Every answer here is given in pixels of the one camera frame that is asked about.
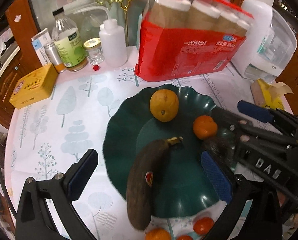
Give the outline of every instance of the plastic bag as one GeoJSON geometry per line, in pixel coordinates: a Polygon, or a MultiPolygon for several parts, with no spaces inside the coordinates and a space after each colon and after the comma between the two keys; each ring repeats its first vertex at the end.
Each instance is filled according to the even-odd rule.
{"type": "Polygon", "coordinates": [[[148,0],[135,72],[157,82],[221,71],[252,21],[227,0],[148,0]]]}

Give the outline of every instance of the green label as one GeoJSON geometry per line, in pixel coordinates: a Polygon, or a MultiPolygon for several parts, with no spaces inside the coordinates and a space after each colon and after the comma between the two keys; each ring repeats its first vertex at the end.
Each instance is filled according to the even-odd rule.
{"type": "Polygon", "coordinates": [[[85,52],[78,31],[60,41],[55,41],[54,45],[57,47],[61,60],[66,67],[78,65],[85,59],[85,52]]]}

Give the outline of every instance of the red tomato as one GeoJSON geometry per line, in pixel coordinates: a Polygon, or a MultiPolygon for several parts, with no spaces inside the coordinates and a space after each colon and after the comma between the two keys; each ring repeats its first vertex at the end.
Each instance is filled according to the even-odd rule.
{"type": "Polygon", "coordinates": [[[191,236],[178,236],[176,240],[193,240],[191,236]]]}
{"type": "Polygon", "coordinates": [[[214,221],[211,218],[202,218],[195,222],[193,225],[193,231],[195,231],[198,235],[205,235],[209,232],[213,225],[214,221]]]}

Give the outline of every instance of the white lettering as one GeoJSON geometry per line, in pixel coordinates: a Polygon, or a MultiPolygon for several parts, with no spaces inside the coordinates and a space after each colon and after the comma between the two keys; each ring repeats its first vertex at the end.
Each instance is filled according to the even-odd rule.
{"type": "Polygon", "coordinates": [[[273,177],[274,179],[277,179],[280,173],[281,173],[280,170],[276,170],[272,177],[273,177]]]}
{"type": "Polygon", "coordinates": [[[264,172],[270,173],[271,164],[268,165],[267,168],[264,169],[264,172]]]}
{"type": "Polygon", "coordinates": [[[264,164],[264,160],[259,158],[257,163],[256,163],[256,168],[260,168],[264,164]]]}

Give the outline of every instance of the scalloped plate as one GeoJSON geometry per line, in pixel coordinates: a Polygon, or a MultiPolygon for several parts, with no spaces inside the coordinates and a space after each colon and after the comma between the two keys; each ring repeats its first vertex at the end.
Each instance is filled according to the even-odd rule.
{"type": "Polygon", "coordinates": [[[108,176],[124,199],[137,153],[153,140],[182,136],[183,144],[171,148],[170,159],[154,174],[153,215],[193,216],[219,200],[199,162],[201,141],[192,131],[196,117],[210,115],[214,107],[209,96],[170,84],[144,88],[122,103],[108,123],[103,156],[108,176]],[[170,122],[160,122],[150,113],[150,98],[159,89],[172,90],[179,98],[178,114],[170,122]]]}

